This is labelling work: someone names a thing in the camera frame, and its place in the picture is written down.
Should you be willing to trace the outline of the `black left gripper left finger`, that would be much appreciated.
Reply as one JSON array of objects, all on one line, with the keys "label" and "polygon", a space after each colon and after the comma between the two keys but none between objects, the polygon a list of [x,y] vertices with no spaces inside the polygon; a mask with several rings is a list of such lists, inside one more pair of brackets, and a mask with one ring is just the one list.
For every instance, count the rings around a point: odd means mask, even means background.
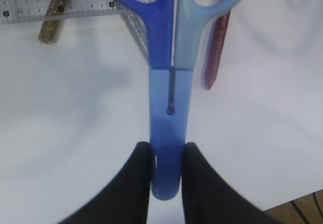
[{"label": "black left gripper left finger", "polygon": [[137,143],[112,181],[62,223],[147,223],[151,155],[149,143]]}]

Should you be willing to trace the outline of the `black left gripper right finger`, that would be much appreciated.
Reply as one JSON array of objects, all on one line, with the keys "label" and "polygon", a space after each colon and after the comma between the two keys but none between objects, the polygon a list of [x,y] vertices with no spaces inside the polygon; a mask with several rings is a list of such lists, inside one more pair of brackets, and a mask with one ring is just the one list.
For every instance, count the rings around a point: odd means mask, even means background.
[{"label": "black left gripper right finger", "polygon": [[195,143],[183,150],[182,202],[185,223],[279,223],[223,180]]}]

